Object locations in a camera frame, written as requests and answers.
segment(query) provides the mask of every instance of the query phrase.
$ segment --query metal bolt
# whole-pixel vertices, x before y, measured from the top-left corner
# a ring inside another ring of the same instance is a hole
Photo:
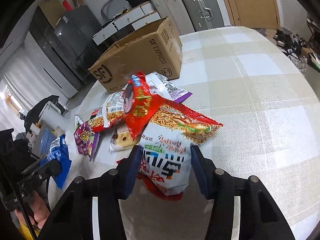
[[[251,180],[252,182],[258,182],[258,181],[259,181],[259,178],[258,178],[257,176],[251,176],[251,177],[250,177],[250,180]]]
[[[74,181],[75,183],[80,183],[80,182],[82,182],[83,180],[84,180],[83,177],[78,176],[78,177],[76,177],[73,181]]]
[[[118,174],[118,170],[117,170],[117,169],[111,169],[111,170],[109,171],[109,174],[112,175],[112,176],[114,176],[114,175]]]
[[[215,172],[216,174],[218,174],[218,175],[224,174],[224,170],[223,170],[223,169],[216,169],[214,172]]]

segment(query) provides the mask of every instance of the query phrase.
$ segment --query sf express box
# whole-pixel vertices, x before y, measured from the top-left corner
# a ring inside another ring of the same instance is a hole
[[[170,19],[152,22],[115,42],[89,69],[110,92],[121,90],[131,75],[157,71],[169,80],[181,70],[182,44]]]

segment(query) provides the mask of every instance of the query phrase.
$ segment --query suitcase handle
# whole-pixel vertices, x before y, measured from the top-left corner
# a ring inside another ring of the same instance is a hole
[[[209,14],[210,14],[210,19],[209,19],[209,21],[212,20],[212,19],[213,19],[213,13],[212,13],[211,9],[210,9],[210,8],[207,8],[207,7],[204,7],[204,9],[209,11]]]

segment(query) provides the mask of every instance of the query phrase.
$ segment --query table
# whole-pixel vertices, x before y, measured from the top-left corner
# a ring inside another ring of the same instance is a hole
[[[172,81],[193,93],[188,107],[224,127],[201,145],[204,157],[232,176],[258,176],[286,217],[296,240],[305,240],[320,218],[320,103],[299,70],[258,32],[224,27],[181,36],[183,64]],[[70,173],[63,190],[51,180],[52,206],[76,176],[100,176],[112,167],[105,135],[94,162],[76,155],[74,114],[84,120],[108,93],[97,82],[77,109],[69,113],[67,132]],[[99,239],[97,200],[93,200],[95,239]],[[120,201],[128,239],[204,239],[213,202],[200,194],[191,172],[182,200],[162,201],[140,180]],[[233,239],[239,233],[240,202],[235,199]]]

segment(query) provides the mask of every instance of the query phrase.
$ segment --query wooden door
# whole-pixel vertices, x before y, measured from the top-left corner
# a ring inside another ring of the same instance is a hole
[[[235,26],[278,29],[276,0],[227,0]]]

